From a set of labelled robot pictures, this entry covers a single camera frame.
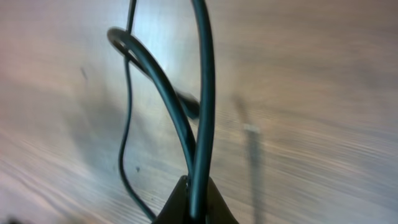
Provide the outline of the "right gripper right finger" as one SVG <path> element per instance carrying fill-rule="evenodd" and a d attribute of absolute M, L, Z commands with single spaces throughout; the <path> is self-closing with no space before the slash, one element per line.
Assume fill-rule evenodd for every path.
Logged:
<path fill-rule="evenodd" d="M 238 224 L 211 177 L 208 179 L 205 223 Z"/>

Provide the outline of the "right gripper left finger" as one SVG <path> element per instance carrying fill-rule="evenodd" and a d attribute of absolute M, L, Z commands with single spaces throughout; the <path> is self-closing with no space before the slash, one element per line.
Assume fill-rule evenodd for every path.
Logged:
<path fill-rule="evenodd" d="M 184 224 L 188 223 L 188 177 L 179 178 L 169 199 L 152 224 Z"/>

